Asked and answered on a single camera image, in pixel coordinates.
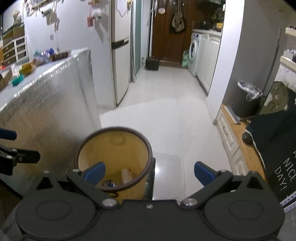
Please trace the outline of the beige round trash bin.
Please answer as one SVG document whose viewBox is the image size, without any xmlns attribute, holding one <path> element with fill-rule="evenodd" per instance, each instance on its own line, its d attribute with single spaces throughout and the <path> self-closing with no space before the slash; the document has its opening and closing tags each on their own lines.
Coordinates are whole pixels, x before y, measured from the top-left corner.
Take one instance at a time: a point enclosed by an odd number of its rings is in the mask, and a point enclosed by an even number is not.
<svg viewBox="0 0 296 241">
<path fill-rule="evenodd" d="M 112 195 L 118 202 L 143 199 L 149 172 L 155 167 L 152 148 L 144 135 L 131 128 L 115 126 L 102 128 L 89 135 L 79 147 L 74 167 L 81 171 L 103 162 L 106 173 L 95 187 Z M 121 170 L 130 169 L 133 180 L 122 183 Z M 116 187 L 103 187 L 106 180 Z"/>
</svg>

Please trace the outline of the crushed blue can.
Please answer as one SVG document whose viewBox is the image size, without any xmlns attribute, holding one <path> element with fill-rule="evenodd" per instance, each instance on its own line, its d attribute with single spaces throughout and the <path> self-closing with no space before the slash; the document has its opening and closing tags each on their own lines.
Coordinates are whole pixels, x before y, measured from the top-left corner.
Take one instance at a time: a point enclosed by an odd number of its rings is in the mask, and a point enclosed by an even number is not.
<svg viewBox="0 0 296 241">
<path fill-rule="evenodd" d="M 112 180 L 106 180 L 103 184 L 103 187 L 116 187 L 116 184 L 114 181 Z"/>
</svg>

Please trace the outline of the white drawer sideboard wooden top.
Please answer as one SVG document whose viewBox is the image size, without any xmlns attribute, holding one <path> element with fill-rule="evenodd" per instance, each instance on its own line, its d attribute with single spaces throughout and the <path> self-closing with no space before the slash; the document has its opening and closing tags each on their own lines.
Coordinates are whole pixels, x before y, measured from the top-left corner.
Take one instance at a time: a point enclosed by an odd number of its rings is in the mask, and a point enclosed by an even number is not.
<svg viewBox="0 0 296 241">
<path fill-rule="evenodd" d="M 242 134 L 246 131 L 247 125 L 247 122 L 234 123 L 234 118 L 226 106 L 221 106 L 216 118 L 216 126 L 232 173 L 234 175 L 246 175 L 249 171 L 256 171 L 264 180 L 267 180 L 255 147 L 245 144 L 242 140 Z"/>
</svg>

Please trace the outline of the white red crumpled wrapper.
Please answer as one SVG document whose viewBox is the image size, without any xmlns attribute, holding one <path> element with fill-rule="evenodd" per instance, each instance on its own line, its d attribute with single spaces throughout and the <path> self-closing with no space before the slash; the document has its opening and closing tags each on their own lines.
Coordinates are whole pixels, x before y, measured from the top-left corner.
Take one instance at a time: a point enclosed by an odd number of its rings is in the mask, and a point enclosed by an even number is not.
<svg viewBox="0 0 296 241">
<path fill-rule="evenodd" d="M 121 170 L 121 178 L 123 184 L 128 184 L 128 182 L 133 180 L 132 171 L 130 169 Z"/>
</svg>

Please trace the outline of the silver foil table cover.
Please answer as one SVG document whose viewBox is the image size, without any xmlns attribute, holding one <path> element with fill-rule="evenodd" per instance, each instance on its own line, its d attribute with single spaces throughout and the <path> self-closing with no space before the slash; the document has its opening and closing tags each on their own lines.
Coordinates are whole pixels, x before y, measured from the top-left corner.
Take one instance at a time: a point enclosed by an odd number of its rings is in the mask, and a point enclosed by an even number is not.
<svg viewBox="0 0 296 241">
<path fill-rule="evenodd" d="M 73 168 L 80 145 L 101 127 L 90 49 L 74 50 L 4 89 L 1 127 L 17 134 L 14 141 L 1 140 L 2 145 L 41 156 L 36 164 L 18 164 L 12 175 L 1 175 L 18 194 L 26 194 L 43 171 L 62 176 Z"/>
</svg>

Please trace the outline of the black round mouse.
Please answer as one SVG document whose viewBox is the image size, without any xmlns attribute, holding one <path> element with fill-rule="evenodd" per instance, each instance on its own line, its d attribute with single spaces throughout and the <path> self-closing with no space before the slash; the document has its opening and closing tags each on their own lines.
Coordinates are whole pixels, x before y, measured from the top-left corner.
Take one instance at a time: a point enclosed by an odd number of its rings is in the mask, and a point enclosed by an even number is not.
<svg viewBox="0 0 296 241">
<path fill-rule="evenodd" d="M 248 132 L 244 132 L 242 134 L 242 141 L 244 142 L 244 144 L 252 146 L 253 145 L 253 140 L 252 140 L 252 136 L 250 133 Z"/>
</svg>

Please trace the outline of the black printed tote bag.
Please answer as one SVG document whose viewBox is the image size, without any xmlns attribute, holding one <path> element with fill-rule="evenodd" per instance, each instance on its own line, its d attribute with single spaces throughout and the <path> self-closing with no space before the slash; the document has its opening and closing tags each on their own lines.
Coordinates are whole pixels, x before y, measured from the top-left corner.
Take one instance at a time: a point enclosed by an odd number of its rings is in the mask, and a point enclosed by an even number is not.
<svg viewBox="0 0 296 241">
<path fill-rule="evenodd" d="M 275 81 L 246 130 L 270 188 L 280 202 L 284 201 L 295 192 L 295 91 Z"/>
</svg>

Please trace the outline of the white drawer shelf unit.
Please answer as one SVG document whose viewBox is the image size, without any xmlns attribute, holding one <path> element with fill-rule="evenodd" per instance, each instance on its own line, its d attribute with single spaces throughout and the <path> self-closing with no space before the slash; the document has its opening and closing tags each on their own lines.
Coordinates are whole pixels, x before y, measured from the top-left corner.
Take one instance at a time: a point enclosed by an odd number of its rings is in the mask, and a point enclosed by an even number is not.
<svg viewBox="0 0 296 241">
<path fill-rule="evenodd" d="M 3 64 L 10 66 L 16 63 L 23 63 L 29 60 L 28 48 L 26 37 L 18 37 L 11 40 L 8 44 L 2 47 L 3 51 Z"/>
</svg>

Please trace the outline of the dark grey pedal bin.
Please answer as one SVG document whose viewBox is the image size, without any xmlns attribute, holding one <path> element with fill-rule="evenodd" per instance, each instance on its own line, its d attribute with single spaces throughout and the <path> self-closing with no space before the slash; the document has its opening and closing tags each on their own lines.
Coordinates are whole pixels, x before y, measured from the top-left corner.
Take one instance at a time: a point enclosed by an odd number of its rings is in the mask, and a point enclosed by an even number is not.
<svg viewBox="0 0 296 241">
<path fill-rule="evenodd" d="M 255 116 L 260 108 L 263 92 L 253 83 L 238 81 L 238 94 L 232 110 L 239 118 Z"/>
</svg>

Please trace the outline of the green plastic bag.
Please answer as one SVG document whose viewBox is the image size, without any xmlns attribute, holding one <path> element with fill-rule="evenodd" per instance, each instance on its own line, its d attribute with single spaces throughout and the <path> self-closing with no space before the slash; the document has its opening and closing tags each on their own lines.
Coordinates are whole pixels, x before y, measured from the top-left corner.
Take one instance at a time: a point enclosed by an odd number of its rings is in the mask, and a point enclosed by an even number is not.
<svg viewBox="0 0 296 241">
<path fill-rule="evenodd" d="M 186 68 L 188 66 L 188 61 L 189 61 L 189 50 L 185 50 L 182 58 L 182 68 Z"/>
</svg>

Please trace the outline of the white washing machine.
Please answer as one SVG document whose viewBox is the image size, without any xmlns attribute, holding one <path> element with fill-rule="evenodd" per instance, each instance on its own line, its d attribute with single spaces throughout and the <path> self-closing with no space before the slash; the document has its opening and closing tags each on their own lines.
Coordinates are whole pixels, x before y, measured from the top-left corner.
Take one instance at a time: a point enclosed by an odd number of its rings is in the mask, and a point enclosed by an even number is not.
<svg viewBox="0 0 296 241">
<path fill-rule="evenodd" d="M 197 59 L 199 55 L 200 49 L 200 33 L 192 33 L 191 43 L 189 47 L 189 59 L 188 59 L 188 69 L 189 72 L 195 77 L 196 76 L 196 68 L 197 68 Z"/>
</svg>

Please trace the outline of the black floor box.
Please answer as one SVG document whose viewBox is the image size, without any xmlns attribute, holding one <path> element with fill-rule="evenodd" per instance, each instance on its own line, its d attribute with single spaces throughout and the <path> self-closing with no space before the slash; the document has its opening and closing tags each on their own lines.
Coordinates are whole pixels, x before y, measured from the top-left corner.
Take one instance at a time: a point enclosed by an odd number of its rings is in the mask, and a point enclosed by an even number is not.
<svg viewBox="0 0 296 241">
<path fill-rule="evenodd" d="M 159 70 L 159 59 L 152 58 L 150 56 L 146 57 L 145 69 L 149 70 L 149 71 L 158 71 Z"/>
</svg>

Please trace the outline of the white kitchen cabinets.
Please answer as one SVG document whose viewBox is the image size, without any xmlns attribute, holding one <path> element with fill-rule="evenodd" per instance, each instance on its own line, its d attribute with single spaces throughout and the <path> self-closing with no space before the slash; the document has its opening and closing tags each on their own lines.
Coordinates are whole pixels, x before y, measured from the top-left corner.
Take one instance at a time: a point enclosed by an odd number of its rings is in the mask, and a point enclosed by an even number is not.
<svg viewBox="0 0 296 241">
<path fill-rule="evenodd" d="M 208 93 L 211 87 L 219 53 L 221 37 L 209 34 L 200 35 L 199 55 L 196 75 Z"/>
</svg>

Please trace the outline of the brown wooden door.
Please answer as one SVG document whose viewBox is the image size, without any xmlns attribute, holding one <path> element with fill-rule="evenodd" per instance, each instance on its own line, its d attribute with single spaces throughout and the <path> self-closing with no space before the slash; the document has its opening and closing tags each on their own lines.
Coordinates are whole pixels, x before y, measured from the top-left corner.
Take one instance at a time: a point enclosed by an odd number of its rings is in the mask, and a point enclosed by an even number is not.
<svg viewBox="0 0 296 241">
<path fill-rule="evenodd" d="M 177 32 L 173 28 L 173 16 L 181 7 L 185 29 Z M 196 1 L 155 1 L 152 14 L 152 57 L 167 62 L 182 62 L 183 52 L 187 49 L 186 33 L 189 18 L 196 11 Z"/>
</svg>

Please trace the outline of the bag hanging on door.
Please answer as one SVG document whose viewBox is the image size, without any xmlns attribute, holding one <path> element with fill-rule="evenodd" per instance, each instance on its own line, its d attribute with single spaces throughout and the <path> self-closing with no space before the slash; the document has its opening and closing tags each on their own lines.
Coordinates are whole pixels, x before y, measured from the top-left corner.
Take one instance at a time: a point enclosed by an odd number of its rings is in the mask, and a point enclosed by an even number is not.
<svg viewBox="0 0 296 241">
<path fill-rule="evenodd" d="M 181 34 L 186 30 L 186 23 L 182 12 L 182 1 L 176 1 L 176 9 L 171 19 L 170 32 Z"/>
</svg>

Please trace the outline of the silver refrigerator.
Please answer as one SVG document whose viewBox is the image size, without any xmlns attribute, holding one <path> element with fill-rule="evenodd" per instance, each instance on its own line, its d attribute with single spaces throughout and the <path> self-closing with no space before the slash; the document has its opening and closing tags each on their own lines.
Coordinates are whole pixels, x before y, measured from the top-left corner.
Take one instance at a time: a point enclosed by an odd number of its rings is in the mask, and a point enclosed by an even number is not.
<svg viewBox="0 0 296 241">
<path fill-rule="evenodd" d="M 130 84 L 130 20 L 127 1 L 111 2 L 111 53 L 115 93 L 118 106 Z"/>
</svg>

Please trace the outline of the pink wall tag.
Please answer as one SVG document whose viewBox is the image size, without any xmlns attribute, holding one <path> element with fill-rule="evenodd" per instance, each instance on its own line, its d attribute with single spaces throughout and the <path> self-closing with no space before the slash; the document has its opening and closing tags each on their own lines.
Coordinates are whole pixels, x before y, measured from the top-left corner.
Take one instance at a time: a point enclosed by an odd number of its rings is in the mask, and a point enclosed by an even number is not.
<svg viewBox="0 0 296 241">
<path fill-rule="evenodd" d="M 93 17 L 92 16 L 88 16 L 87 17 L 87 27 L 93 27 Z"/>
</svg>

